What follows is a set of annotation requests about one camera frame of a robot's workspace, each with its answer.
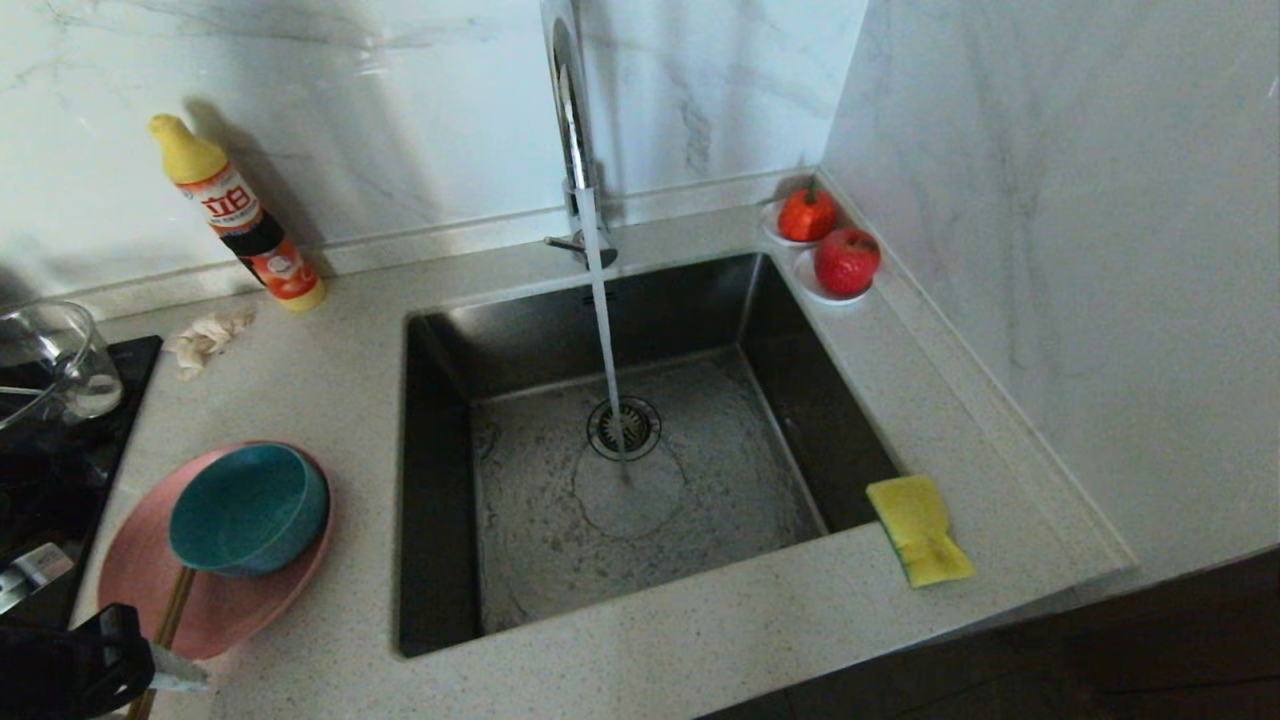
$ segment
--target yellow sponge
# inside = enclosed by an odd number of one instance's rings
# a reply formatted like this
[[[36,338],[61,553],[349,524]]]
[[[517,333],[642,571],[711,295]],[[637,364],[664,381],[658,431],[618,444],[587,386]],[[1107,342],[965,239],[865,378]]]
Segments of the yellow sponge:
[[[867,486],[906,580],[923,588],[973,575],[973,564],[947,537],[947,506],[928,475],[909,475]]]

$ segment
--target small white plate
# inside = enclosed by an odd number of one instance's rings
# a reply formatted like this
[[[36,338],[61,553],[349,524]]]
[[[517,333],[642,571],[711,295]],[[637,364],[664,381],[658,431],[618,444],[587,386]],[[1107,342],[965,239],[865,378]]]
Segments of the small white plate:
[[[818,302],[824,305],[852,305],[870,292],[870,286],[867,287],[861,293],[852,297],[844,297],[835,295],[827,288],[822,287],[818,282],[818,275],[813,272],[813,256],[817,252],[813,247],[805,250],[800,255],[796,255],[795,263],[791,265],[791,270],[796,274],[796,279],[800,281],[800,287],[804,288],[809,297],[813,297]]]
[[[777,242],[782,247],[790,247],[792,250],[799,250],[801,247],[813,247],[812,242],[799,242],[795,240],[787,240],[782,237],[782,233],[778,232],[778,215],[782,214],[782,206],[785,204],[786,200],[776,200],[760,209],[760,229],[764,231],[764,234],[773,238],[773,242]]]

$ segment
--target sink drain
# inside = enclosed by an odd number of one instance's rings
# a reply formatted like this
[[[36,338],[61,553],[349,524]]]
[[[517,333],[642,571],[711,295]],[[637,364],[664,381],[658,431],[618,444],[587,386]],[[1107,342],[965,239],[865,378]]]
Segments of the sink drain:
[[[662,436],[662,418],[644,400],[632,396],[618,398],[622,415],[622,437],[616,437],[613,428],[613,409],[609,401],[595,406],[591,419],[586,421],[586,437],[591,441],[591,447],[609,460],[622,460],[626,454],[627,460],[644,457]]]

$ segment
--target bottle label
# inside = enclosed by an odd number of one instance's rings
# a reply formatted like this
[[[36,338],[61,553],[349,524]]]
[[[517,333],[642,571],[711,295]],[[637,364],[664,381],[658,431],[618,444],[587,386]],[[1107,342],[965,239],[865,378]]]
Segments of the bottle label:
[[[316,272],[302,259],[288,237],[266,252],[242,256],[241,260],[252,264],[253,274],[262,281],[266,291],[280,300],[301,297],[319,282]]]
[[[244,232],[262,215],[257,195],[230,163],[211,178],[179,183],[178,190],[204,209],[205,220],[218,234]]]

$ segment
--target red fruit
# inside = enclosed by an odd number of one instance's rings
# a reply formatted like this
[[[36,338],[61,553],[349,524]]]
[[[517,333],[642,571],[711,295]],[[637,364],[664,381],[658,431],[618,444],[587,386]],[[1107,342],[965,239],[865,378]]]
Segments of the red fruit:
[[[778,234],[796,242],[813,242],[822,238],[836,227],[836,214],[840,209],[831,195],[809,186],[787,196],[778,213]]]
[[[840,228],[822,238],[813,254],[813,273],[827,291],[861,295],[879,268],[879,245],[860,228]]]

